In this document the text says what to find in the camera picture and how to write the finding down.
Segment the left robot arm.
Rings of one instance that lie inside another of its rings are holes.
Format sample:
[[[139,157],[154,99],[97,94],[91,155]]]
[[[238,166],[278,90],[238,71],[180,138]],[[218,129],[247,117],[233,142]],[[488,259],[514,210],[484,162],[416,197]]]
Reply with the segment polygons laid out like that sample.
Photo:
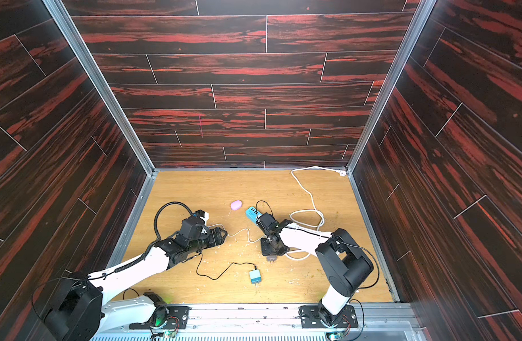
[[[155,294],[113,303],[111,300],[135,284],[184,263],[191,254],[220,246],[228,233],[209,228],[205,217],[191,216],[166,239],[153,241],[145,253],[91,274],[78,271],[63,278],[41,321],[56,340],[90,340],[100,332],[134,323],[164,325],[165,302]]]

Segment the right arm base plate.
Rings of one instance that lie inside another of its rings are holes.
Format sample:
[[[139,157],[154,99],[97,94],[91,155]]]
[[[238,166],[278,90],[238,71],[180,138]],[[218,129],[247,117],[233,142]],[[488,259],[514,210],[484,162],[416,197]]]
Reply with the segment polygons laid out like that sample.
[[[340,313],[333,315],[321,305],[302,305],[299,307],[302,328],[352,328],[359,326],[355,309],[346,305]]]

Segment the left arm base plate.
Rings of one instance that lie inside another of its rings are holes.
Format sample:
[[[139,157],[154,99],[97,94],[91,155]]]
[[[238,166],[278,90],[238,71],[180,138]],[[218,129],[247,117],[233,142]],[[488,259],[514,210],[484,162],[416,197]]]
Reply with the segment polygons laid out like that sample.
[[[184,330],[187,327],[189,306],[167,305],[157,307],[147,322],[132,323],[129,325],[130,330]]]

